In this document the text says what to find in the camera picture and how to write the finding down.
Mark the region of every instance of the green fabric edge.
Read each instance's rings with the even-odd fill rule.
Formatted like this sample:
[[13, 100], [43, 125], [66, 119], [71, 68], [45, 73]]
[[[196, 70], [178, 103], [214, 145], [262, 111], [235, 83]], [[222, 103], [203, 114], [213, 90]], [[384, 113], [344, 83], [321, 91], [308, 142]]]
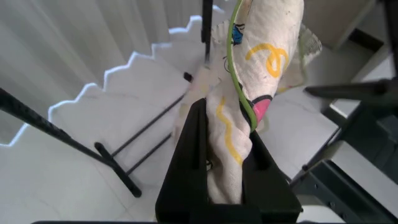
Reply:
[[253, 132], [257, 128], [256, 114], [254, 114], [253, 109], [251, 108], [250, 104], [248, 103], [245, 95], [243, 94], [243, 91], [239, 87], [238, 78], [236, 78], [235, 69], [234, 69], [233, 61], [232, 61], [232, 47], [233, 47], [233, 45], [231, 44], [232, 43], [232, 30], [233, 30], [233, 24], [235, 22], [236, 15], [238, 13], [239, 8], [241, 7], [241, 4], [242, 4], [242, 0], [238, 0], [238, 2], [235, 5], [234, 11], [232, 13], [231, 19], [229, 20], [228, 36], [226, 38], [226, 45], [227, 45], [226, 55], [227, 55], [227, 59], [228, 59], [229, 72], [231, 74], [235, 89], [238, 92], [239, 101], [242, 103], [243, 108], [246, 110], [246, 113], [249, 116], [249, 119], [251, 122], [251, 132]]

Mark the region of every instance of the pink patch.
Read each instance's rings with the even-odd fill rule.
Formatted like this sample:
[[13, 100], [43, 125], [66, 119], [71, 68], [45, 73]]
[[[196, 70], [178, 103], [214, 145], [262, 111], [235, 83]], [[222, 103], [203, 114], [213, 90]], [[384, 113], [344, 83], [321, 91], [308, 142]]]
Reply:
[[269, 104], [271, 103], [271, 100], [265, 99], [261, 100], [260, 102], [257, 102], [254, 107], [254, 113], [256, 114], [257, 117], [257, 122], [260, 122], [264, 114], [266, 113]]

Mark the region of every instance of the floor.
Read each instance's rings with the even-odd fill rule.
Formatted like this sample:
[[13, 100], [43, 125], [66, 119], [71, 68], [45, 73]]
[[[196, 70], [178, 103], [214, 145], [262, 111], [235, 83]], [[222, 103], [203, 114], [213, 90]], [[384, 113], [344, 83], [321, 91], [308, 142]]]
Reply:
[[[222, 12], [215, 13], [215, 23], [222, 21]], [[195, 73], [204, 56], [199, 32], [200, 21], [193, 17], [188, 29], [170, 31], [171, 43], [154, 45], [153, 57], [133, 54], [126, 66], [111, 70], [104, 89], [87, 85], [75, 101], [51, 108], [51, 121], [89, 148], [99, 141], [114, 151], [188, 88], [182, 74]], [[336, 52], [325, 48], [308, 66], [308, 84], [347, 82], [370, 56], [351, 42]], [[336, 129], [319, 112], [327, 102], [307, 96], [302, 89], [275, 97], [267, 111], [267, 128], [260, 133], [289, 177]], [[124, 169], [172, 130], [177, 109], [117, 156]], [[134, 198], [111, 169], [26, 126], [18, 141], [0, 146], [0, 222], [151, 221], [173, 151], [169, 140], [131, 174], [143, 191], [141, 198]]]

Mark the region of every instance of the curtain fold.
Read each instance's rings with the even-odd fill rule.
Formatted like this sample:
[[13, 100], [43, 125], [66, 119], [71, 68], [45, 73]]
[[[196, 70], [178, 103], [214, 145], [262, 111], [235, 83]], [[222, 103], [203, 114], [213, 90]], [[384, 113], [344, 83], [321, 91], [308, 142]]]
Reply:
[[[200, 14], [201, 0], [0, 1], [0, 87], [47, 117], [49, 106], [87, 83], [103, 86], [105, 70], [133, 51], [152, 54], [151, 43]], [[0, 111], [0, 144], [21, 125]]]

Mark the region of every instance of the metal rack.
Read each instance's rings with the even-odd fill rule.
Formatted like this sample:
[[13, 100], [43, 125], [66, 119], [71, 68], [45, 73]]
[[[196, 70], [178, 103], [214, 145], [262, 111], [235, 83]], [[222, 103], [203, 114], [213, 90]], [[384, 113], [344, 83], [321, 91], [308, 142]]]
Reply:
[[[211, 15], [213, 13], [213, 0], [203, 1], [202, 10], [202, 31], [201, 31], [201, 41], [206, 45], [205, 62], [208, 62], [210, 54], [210, 37], [211, 37]], [[190, 82], [192, 76], [188, 73], [184, 73], [184, 78]], [[144, 131], [151, 127], [156, 121], [158, 121], [163, 115], [170, 111], [177, 103], [179, 103], [183, 98], [183, 95], [176, 99], [170, 106], [163, 110], [159, 115], [152, 119], [148, 124], [146, 124], [141, 130], [129, 138], [125, 143], [123, 143], [118, 149], [116, 149], [112, 154], [110, 154], [105, 147], [100, 142], [95, 142], [94, 147], [100, 153], [93, 152], [86, 146], [80, 144], [78, 141], [74, 140], [69, 136], [64, 130], [56, 127], [50, 121], [46, 120], [34, 110], [29, 108], [27, 105], [23, 104], [17, 98], [13, 97], [10, 93], [6, 92], [0, 88], [0, 110], [3, 110], [10, 115], [26, 122], [27, 124], [43, 131], [44, 133], [58, 139], [65, 144], [68, 144], [72, 148], [84, 153], [87, 156], [109, 166], [118, 175], [121, 181], [126, 185], [130, 192], [135, 197], [140, 197], [142, 195], [141, 189], [129, 178], [129, 175], [137, 169], [150, 155], [152, 155], [158, 148], [163, 145], [167, 140], [171, 138], [171, 133], [164, 137], [155, 147], [153, 147], [144, 157], [142, 157], [136, 164], [134, 164], [129, 170], [124, 171], [121, 166], [115, 161], [115, 156], [117, 156], [123, 149], [126, 148], [130, 143], [137, 139]]]

